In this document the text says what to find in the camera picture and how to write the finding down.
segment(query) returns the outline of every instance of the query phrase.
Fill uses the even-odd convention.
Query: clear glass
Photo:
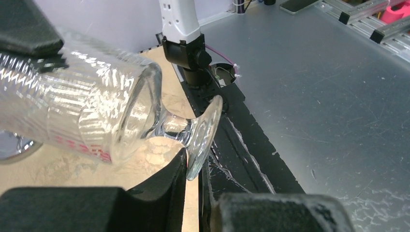
[[[0,164],[21,161],[37,151],[41,145],[16,133],[0,130]]]
[[[185,119],[161,102],[159,65],[89,36],[59,28],[60,55],[30,59],[0,52],[0,128],[108,163],[123,163],[154,136],[188,151],[187,179],[208,155],[222,111],[215,96]]]

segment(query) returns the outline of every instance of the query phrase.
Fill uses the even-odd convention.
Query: silver metal surface
[[[206,42],[241,66],[245,104],[307,193],[338,198],[358,232],[408,231],[409,64],[282,2],[203,27]]]
[[[383,35],[383,39],[378,41],[380,42],[386,41],[387,39],[397,35],[398,33],[407,33],[410,30],[410,17],[402,18],[396,22],[391,24],[385,25],[381,28],[377,28],[373,33]]]
[[[355,7],[350,8],[347,11],[343,12],[343,16],[340,16],[341,18],[344,18],[343,23],[348,24],[352,22],[353,20],[356,20],[358,18],[366,17],[366,16],[372,16],[373,14],[384,11],[388,6],[395,6],[404,0],[370,0],[363,2],[360,5],[357,5]]]
[[[15,133],[0,130],[0,164],[20,161],[37,151],[41,145]]]
[[[397,1],[391,1],[389,5],[394,5]],[[339,19],[339,16],[342,11],[347,11],[351,7],[347,3],[342,2],[341,0],[324,0],[318,5],[318,9],[325,12],[326,14]],[[383,27],[386,24],[381,20],[372,17],[371,15],[365,15],[356,20],[352,20],[347,26],[353,29],[355,32],[370,38],[371,34],[377,28]],[[407,33],[397,33],[392,35],[387,40],[383,41],[380,46],[394,55],[398,55],[402,59],[410,62],[410,57],[407,54],[410,54],[410,37]]]

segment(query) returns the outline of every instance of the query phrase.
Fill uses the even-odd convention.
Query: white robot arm
[[[193,0],[160,0],[162,34],[176,44],[187,44],[201,36]]]
[[[167,60],[198,76],[203,76],[201,72],[209,73],[212,58],[205,51],[205,37],[199,27],[194,0],[160,0],[160,7],[162,45]]]

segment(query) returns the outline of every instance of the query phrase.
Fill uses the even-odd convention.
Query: black cylinder
[[[212,77],[201,70],[192,71],[184,68],[184,75],[187,84],[191,87],[200,87],[209,84]]]
[[[244,14],[245,13],[245,0],[237,1],[239,6],[237,6],[237,13]]]
[[[264,4],[267,6],[274,5],[276,3],[276,0],[264,0]]]

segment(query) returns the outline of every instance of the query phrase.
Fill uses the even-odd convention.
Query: metal table
[[[409,231],[410,65],[282,2],[204,26],[205,41],[240,65],[245,105],[306,193],[340,199],[357,231]]]

